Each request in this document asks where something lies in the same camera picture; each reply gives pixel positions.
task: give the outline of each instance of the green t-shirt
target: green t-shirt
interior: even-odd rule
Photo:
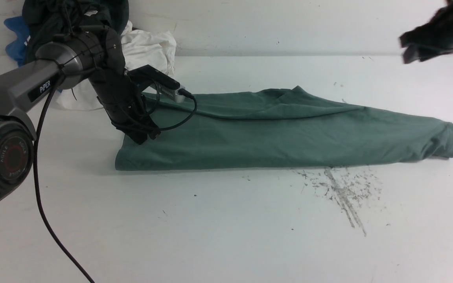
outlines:
[[[186,124],[137,145],[127,136],[116,169],[184,170],[370,165],[453,157],[453,124],[325,100],[302,88],[198,94]],[[162,99],[159,127],[193,102]]]

